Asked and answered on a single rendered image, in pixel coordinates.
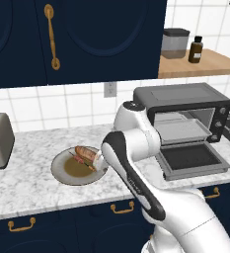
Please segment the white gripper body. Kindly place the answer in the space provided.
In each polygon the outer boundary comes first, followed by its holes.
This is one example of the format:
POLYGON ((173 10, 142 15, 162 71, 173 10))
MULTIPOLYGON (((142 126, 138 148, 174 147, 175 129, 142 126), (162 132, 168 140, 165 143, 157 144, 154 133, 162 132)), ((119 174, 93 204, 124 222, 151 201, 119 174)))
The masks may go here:
POLYGON ((93 166, 97 171, 101 171, 109 167, 109 164, 105 160, 104 155, 101 150, 99 150, 97 154, 95 155, 93 166))

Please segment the kebab skewer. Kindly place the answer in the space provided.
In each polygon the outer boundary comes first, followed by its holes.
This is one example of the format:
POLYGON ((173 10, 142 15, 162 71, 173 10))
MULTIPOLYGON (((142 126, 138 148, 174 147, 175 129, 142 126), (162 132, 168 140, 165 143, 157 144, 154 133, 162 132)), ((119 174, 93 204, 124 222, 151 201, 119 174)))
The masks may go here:
POLYGON ((70 151, 68 151, 68 152, 73 156, 74 160, 76 160, 78 163, 84 164, 84 165, 86 165, 91 171, 96 172, 96 169, 94 169, 91 165, 88 165, 88 164, 84 161, 84 159, 82 159, 82 158, 79 157, 78 155, 73 154, 73 153, 70 152, 70 151))

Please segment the grey toaster oven tray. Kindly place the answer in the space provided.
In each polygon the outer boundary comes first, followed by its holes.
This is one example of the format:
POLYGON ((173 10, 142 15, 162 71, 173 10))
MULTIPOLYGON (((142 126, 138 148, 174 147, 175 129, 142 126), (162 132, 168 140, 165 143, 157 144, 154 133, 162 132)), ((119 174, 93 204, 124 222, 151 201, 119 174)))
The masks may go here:
POLYGON ((197 119, 161 121, 154 127, 159 132, 163 145, 204 141, 211 132, 197 119))

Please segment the toaster oven door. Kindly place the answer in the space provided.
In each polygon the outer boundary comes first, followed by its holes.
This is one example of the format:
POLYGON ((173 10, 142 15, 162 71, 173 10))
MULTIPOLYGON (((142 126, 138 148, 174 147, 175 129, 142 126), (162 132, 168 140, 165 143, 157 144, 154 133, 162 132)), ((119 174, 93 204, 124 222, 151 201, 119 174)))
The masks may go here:
POLYGON ((164 146, 156 160, 167 181, 225 173, 230 168, 206 141, 164 146))

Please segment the black toaster oven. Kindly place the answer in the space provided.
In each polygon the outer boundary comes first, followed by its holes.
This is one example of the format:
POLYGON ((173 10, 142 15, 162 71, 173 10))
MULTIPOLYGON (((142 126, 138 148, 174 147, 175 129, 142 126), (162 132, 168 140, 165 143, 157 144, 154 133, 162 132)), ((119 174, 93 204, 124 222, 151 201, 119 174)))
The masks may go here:
POLYGON ((211 132, 204 140, 211 146, 220 140, 230 111, 230 99, 206 83, 139 87, 133 101, 146 107, 152 126, 161 121, 199 120, 211 132), (219 113, 223 107, 224 115, 219 113), (215 126, 218 121, 222 127, 215 126), (211 139, 214 134, 217 141, 211 139))

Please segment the grey round plate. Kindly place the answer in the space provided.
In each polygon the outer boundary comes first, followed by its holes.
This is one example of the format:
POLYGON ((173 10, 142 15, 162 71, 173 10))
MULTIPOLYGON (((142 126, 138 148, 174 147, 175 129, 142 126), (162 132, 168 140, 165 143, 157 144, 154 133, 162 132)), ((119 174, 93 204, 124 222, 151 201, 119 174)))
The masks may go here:
POLYGON ((71 186, 83 186, 100 180, 108 168, 96 171, 93 163, 87 160, 80 162, 74 147, 57 154, 51 162, 51 174, 59 182, 71 186))

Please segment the grey container with black lid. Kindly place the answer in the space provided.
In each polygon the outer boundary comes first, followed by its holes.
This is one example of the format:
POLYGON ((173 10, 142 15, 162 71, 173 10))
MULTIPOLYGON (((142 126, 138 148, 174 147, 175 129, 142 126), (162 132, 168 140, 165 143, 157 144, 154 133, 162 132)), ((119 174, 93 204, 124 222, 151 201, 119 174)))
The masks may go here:
POLYGON ((186 55, 190 31, 181 28, 164 30, 161 54, 168 59, 183 58, 186 55))

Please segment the wooden shelf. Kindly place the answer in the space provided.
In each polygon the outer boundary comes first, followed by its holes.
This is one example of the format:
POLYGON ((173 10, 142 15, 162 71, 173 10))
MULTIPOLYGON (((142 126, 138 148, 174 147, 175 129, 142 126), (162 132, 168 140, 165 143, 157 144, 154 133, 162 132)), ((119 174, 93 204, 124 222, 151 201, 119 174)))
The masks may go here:
POLYGON ((183 58, 167 59, 161 56, 158 78, 230 75, 230 58, 225 55, 210 49, 204 49, 199 63, 190 63, 188 57, 188 51, 183 58))

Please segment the brown bottle with label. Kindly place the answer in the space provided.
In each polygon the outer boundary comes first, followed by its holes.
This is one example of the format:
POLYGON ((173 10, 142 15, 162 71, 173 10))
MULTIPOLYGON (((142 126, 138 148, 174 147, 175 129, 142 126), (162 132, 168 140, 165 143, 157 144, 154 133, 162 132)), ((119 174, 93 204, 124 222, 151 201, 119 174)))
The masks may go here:
POLYGON ((199 63, 201 59, 203 43, 201 36, 195 36, 194 41, 191 44, 189 62, 190 63, 199 63))

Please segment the grey wall outlet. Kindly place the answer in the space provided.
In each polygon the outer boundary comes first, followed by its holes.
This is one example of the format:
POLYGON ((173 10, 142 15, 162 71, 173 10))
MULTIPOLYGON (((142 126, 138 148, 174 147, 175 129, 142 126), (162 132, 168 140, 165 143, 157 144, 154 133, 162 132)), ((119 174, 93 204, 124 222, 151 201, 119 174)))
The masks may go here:
POLYGON ((116 96, 116 83, 105 82, 104 83, 104 97, 111 98, 116 96))

